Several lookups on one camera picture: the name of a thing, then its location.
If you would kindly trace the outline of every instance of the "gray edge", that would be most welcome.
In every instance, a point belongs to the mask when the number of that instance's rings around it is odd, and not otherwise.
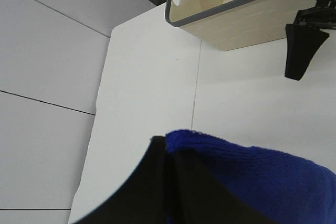
[[[192,22],[201,20],[203,18],[207,18],[207,17],[213,16],[215,14],[224,12],[226,10],[230,10],[230,9],[236,8],[238,6],[242,6],[242,5],[248,4],[248,3],[252,2],[252,1],[256,1],[256,0],[234,0],[234,1],[231,1],[229,3],[218,5],[216,7],[213,7],[211,9],[209,9],[209,10],[205,10],[203,12],[194,14],[194,15],[189,16],[187,18],[183,18],[181,20],[172,22],[170,20],[170,17],[169,17],[170,16],[170,9],[171,9],[172,0],[167,0],[166,9],[165,9],[165,19],[172,26],[174,26],[174,27],[180,27],[180,26],[184,26],[184,25],[190,24]]]

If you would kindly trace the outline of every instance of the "tile grout line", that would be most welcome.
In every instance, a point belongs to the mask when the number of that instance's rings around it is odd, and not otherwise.
[[[202,40],[201,40],[201,44],[200,44],[200,53],[199,53],[199,56],[198,56],[198,68],[197,68],[196,87],[195,87],[195,94],[194,94],[193,114],[192,114],[192,118],[191,118],[191,130],[193,130],[193,125],[194,125],[194,113],[195,113],[195,105],[196,105],[198,73],[200,71],[200,63],[201,63],[201,49],[202,49]]]
[[[68,16],[68,15],[66,15],[66,14],[64,14],[64,13],[62,13],[62,12],[60,12],[59,10],[56,10],[56,9],[54,9],[54,8],[52,8],[52,7],[50,7],[50,6],[46,5],[46,4],[44,4],[44,3],[42,3],[42,2],[39,1],[39,0],[34,0],[34,1],[38,2],[39,4],[45,6],[45,7],[49,8],[49,9],[52,9],[52,10],[56,11],[56,12],[59,13],[59,14],[62,14],[63,16],[65,16],[65,17],[67,17],[67,18],[70,18],[71,20],[73,20],[73,21],[75,21],[75,22],[77,22],[77,23],[79,23],[79,24],[81,24],[81,25],[83,25],[83,26],[85,26],[85,27],[87,27],[87,28],[89,28],[89,29],[91,29],[91,30],[93,30],[93,31],[95,31],[95,32],[97,32],[97,33],[99,33],[99,34],[101,34],[101,35],[107,37],[107,38],[109,38],[109,39],[111,38],[111,37],[109,37],[109,36],[103,34],[102,32],[100,32],[100,31],[98,31],[98,30],[96,30],[96,29],[94,29],[94,28],[92,28],[92,27],[90,27],[90,26],[88,26],[88,25],[85,25],[85,24],[79,22],[78,20],[75,20],[74,18],[71,18],[70,16]]]
[[[29,99],[29,100],[32,100],[32,101],[35,101],[35,102],[41,102],[41,103],[45,103],[45,104],[49,104],[49,105],[53,105],[53,106],[60,107],[60,108],[63,108],[63,109],[73,110],[73,111],[81,112],[81,113],[88,114],[88,115],[95,115],[95,114],[92,114],[92,113],[89,113],[89,112],[85,112],[85,111],[80,111],[80,110],[72,109],[72,108],[69,108],[69,107],[65,107],[65,106],[62,106],[62,105],[57,105],[57,104],[50,103],[50,102],[45,102],[45,101],[42,101],[42,100],[37,100],[37,99],[34,99],[34,98],[30,98],[30,97],[25,97],[25,96],[23,96],[23,95],[10,93],[10,92],[3,91],[3,90],[0,90],[0,92],[5,93],[5,94],[15,95],[15,96],[17,96],[17,97],[21,97],[21,98],[26,98],[26,99]]]
[[[50,209],[46,209],[46,208],[42,208],[42,209],[24,209],[24,208],[10,208],[10,209],[6,209],[6,208],[0,208],[0,211],[55,211],[55,210],[60,210],[60,211],[68,211],[71,210],[71,208],[50,208]]]

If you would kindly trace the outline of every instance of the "white tabletop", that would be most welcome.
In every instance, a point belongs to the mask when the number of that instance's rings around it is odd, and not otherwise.
[[[151,136],[194,129],[309,158],[336,172],[336,33],[304,78],[286,79],[286,41],[222,52],[159,6],[112,32],[97,115],[69,223],[128,178]]]

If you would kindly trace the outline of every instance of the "blue knit fabric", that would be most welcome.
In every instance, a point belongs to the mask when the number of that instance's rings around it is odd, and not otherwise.
[[[190,149],[231,193],[279,224],[336,224],[336,175],[327,168],[189,130],[166,135],[168,153]]]

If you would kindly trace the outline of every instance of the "blue textile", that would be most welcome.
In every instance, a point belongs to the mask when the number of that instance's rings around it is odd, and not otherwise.
[[[336,175],[327,168],[194,131],[166,135],[168,153],[190,149],[231,193],[279,224],[336,224]]]

